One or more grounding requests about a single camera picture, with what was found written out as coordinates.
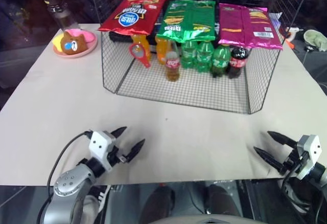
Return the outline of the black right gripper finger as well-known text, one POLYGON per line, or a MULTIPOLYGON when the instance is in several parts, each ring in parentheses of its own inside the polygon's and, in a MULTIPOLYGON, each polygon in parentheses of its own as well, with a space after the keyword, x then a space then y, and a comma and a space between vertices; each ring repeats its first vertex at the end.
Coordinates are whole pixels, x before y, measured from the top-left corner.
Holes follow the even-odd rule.
POLYGON ((270 166, 275 168, 279 174, 285 174, 285 168, 282 163, 278 162, 271 154, 258 148, 253 147, 255 152, 270 166))
POLYGON ((297 142, 281 133, 275 131, 267 131, 268 135, 270 135, 276 142, 282 145, 288 145, 291 148, 295 148, 297 142))

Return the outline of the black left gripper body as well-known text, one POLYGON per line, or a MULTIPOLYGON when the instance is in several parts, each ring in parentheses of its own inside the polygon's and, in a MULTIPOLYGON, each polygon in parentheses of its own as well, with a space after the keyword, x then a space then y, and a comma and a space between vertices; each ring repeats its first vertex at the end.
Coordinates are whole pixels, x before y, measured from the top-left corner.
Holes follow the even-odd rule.
POLYGON ((113 167, 119 163, 126 163, 126 157, 119 153, 119 148, 116 145, 117 139, 122 135, 122 132, 111 132, 109 135, 111 136, 111 145, 108 149, 108 162, 110 166, 113 167))

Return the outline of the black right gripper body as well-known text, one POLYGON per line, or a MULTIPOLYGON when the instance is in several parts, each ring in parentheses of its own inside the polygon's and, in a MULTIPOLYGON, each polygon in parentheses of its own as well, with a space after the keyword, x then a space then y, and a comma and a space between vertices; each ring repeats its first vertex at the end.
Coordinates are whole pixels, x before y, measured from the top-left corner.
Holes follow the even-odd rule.
POLYGON ((280 175, 285 175, 287 171, 291 171, 295 166, 300 163, 300 155, 297 146, 295 146, 287 158, 282 163, 282 168, 280 170, 280 175))

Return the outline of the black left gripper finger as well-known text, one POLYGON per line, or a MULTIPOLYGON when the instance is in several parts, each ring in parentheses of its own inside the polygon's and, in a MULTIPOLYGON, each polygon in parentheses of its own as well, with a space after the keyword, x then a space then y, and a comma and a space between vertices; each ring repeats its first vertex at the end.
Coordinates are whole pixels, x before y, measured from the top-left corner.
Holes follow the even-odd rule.
POLYGON ((138 155, 144 143, 145 143, 145 139, 139 141, 131 148, 130 152, 126 156, 127 162, 131 162, 138 155))
POLYGON ((115 138, 119 138, 126 129, 127 129, 127 126, 123 126, 123 127, 120 127, 118 129, 112 131, 110 134, 115 138))

